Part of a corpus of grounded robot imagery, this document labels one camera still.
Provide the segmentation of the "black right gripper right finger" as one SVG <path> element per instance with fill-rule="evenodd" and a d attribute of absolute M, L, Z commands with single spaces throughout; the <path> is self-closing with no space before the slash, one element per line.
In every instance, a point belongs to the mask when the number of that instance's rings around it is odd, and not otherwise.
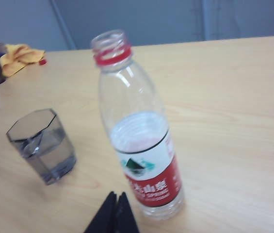
<path fill-rule="evenodd" d="M 139 233 L 139 228 L 132 212 L 128 197 L 123 192 L 115 206 L 114 233 Z"/>

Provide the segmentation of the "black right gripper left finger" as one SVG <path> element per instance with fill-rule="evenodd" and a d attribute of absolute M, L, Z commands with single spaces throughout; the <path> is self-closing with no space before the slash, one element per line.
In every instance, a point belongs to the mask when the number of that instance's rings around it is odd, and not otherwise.
<path fill-rule="evenodd" d="M 117 195 L 111 191 L 85 229 L 85 233 L 113 233 Z"/>

